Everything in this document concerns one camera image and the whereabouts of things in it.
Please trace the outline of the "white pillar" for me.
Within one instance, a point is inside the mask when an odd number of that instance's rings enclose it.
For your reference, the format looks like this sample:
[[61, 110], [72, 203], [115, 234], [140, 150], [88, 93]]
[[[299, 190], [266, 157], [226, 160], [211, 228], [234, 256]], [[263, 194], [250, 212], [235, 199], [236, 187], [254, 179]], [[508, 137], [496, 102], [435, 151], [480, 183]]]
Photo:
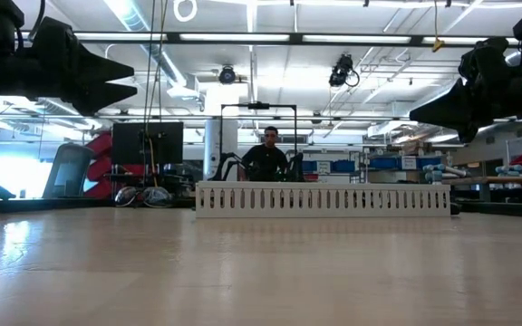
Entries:
[[205, 124], [203, 178], [217, 172], [220, 154], [238, 152], [238, 122], [236, 120], [207, 120]]

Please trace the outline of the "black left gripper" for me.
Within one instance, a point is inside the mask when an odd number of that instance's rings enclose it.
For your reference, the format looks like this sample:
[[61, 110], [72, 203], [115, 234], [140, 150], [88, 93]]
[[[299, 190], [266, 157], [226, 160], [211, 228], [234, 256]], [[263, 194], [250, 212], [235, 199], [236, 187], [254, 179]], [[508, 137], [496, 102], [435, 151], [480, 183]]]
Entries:
[[[133, 86], [105, 83], [131, 77], [132, 67], [91, 53], [70, 25], [51, 17], [42, 20], [30, 51], [0, 56], [0, 95], [60, 98], [80, 115], [93, 116], [138, 92]], [[74, 89], [74, 82], [99, 84]]]

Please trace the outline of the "white storage shelf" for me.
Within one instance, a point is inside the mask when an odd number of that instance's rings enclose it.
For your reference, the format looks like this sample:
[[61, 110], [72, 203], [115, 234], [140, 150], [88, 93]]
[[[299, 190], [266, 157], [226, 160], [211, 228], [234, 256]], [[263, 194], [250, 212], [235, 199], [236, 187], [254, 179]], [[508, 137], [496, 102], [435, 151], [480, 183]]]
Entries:
[[[304, 173], [308, 182], [324, 184], [365, 184], [365, 183], [425, 183], [424, 172], [417, 168], [418, 157], [441, 157], [441, 163], [447, 159], [439, 150], [434, 153], [419, 151], [418, 154], [407, 153], [402, 150], [389, 151], [386, 149], [358, 148], [355, 150], [319, 149], [302, 151], [303, 160], [317, 162], [317, 171], [313, 174]], [[370, 169], [370, 159], [378, 157], [398, 157], [401, 159], [399, 169]], [[331, 165], [337, 160], [352, 160], [356, 170], [353, 173], [333, 173]]]

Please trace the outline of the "pale blue rolls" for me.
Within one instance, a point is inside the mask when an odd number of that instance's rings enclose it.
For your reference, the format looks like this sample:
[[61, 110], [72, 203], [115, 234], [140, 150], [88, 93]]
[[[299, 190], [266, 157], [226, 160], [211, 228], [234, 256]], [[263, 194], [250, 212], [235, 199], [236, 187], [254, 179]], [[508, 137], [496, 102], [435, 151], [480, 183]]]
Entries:
[[425, 179], [431, 184], [441, 184], [445, 179], [470, 177], [465, 169], [453, 168], [444, 164], [426, 165], [422, 168]]

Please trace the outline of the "clear safety glasses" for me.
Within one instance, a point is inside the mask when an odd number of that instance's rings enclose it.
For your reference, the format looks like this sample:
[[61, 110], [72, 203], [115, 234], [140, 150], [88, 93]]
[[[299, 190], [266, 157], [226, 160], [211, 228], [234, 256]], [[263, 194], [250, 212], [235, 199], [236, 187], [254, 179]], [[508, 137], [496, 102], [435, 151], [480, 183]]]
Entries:
[[170, 207], [174, 197], [163, 187], [124, 187], [114, 198], [116, 207], [146, 206], [153, 208]]

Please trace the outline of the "person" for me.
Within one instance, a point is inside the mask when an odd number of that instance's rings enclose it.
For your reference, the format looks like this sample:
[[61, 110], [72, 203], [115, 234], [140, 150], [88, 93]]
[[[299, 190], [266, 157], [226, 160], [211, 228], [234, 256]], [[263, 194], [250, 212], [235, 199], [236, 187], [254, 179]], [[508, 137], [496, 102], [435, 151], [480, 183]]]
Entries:
[[264, 140], [242, 157], [243, 164], [251, 167], [247, 173], [249, 181], [273, 182], [276, 180], [277, 170], [284, 171], [287, 167], [285, 153], [276, 146], [278, 129], [274, 126], [266, 127]]

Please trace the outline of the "black overhead frame beam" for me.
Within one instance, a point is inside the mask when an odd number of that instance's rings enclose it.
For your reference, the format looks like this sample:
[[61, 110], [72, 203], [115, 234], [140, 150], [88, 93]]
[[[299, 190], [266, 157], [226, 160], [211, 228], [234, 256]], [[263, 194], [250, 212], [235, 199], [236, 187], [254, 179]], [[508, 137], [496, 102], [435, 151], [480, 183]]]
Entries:
[[304, 33], [198, 33], [198, 32], [76, 32], [81, 43], [123, 44], [234, 44], [254, 46], [363, 46], [431, 48], [432, 35], [304, 34]]

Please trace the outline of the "yellow hanging hook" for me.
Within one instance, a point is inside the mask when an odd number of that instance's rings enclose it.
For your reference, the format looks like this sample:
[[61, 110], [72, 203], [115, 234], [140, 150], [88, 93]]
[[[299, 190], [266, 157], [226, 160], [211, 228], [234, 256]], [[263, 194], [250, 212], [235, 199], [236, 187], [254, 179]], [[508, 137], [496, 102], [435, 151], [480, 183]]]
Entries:
[[443, 45], [444, 42], [439, 37], [439, 20], [438, 20], [438, 0], [433, 0], [433, 10], [434, 10], [434, 41], [432, 45], [432, 51], [436, 53]]

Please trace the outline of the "grey office chair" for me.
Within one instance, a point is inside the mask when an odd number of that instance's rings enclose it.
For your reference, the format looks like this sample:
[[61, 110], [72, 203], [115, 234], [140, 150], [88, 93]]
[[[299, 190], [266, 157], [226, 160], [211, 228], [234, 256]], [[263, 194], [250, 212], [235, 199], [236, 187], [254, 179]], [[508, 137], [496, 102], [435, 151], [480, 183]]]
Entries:
[[80, 197], [92, 152], [71, 143], [0, 145], [0, 199]]

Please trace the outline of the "red machine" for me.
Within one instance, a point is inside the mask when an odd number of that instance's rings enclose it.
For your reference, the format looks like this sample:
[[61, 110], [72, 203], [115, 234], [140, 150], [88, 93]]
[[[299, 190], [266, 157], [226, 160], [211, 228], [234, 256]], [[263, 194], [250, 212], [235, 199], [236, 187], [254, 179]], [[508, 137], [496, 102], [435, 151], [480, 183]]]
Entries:
[[103, 131], [85, 144], [93, 152], [92, 161], [87, 171], [87, 180], [92, 186], [83, 194], [89, 198], [108, 199], [114, 192], [118, 192], [128, 181], [120, 175], [139, 176], [142, 165], [129, 164], [114, 167], [111, 162], [112, 135], [110, 131]]

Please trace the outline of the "black monitor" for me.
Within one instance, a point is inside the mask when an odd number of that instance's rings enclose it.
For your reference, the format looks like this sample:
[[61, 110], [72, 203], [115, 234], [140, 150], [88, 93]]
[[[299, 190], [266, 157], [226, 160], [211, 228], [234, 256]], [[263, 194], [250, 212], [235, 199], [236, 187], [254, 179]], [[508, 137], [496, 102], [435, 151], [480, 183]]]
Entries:
[[179, 164], [183, 161], [182, 122], [116, 123], [112, 126], [112, 163]]

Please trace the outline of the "wooden workbench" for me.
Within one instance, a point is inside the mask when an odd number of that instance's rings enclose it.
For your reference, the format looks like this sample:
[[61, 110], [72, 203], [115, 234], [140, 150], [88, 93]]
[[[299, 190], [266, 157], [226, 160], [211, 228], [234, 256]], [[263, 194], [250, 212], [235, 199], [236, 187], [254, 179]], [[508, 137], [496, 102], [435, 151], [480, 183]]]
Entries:
[[463, 177], [444, 179], [441, 183], [449, 186], [479, 185], [479, 199], [490, 202], [490, 184], [522, 184], [522, 177]]

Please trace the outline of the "white slotted cable duct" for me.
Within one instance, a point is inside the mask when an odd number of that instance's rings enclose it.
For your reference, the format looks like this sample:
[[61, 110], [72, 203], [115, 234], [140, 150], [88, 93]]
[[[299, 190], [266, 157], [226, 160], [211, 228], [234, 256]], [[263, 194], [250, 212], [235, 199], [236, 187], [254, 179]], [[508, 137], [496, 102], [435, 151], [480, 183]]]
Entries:
[[450, 216], [450, 186], [201, 181], [198, 218]]

